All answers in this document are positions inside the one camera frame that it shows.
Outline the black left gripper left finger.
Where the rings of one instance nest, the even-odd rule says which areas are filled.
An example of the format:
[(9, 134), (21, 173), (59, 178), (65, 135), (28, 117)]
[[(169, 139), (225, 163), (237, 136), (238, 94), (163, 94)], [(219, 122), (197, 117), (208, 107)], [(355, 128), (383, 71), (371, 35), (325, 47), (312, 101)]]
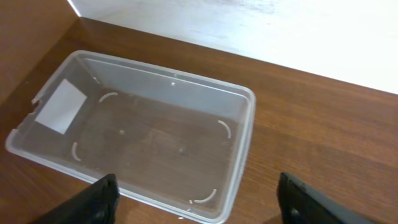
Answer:
[(114, 224), (120, 198), (117, 178), (108, 174), (33, 224)]

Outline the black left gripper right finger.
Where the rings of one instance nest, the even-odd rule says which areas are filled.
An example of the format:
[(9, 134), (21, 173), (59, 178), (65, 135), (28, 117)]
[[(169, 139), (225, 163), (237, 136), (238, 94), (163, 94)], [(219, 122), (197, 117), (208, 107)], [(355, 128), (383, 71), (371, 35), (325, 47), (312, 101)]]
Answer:
[(373, 224), (288, 172), (280, 173), (277, 198), (283, 224)]

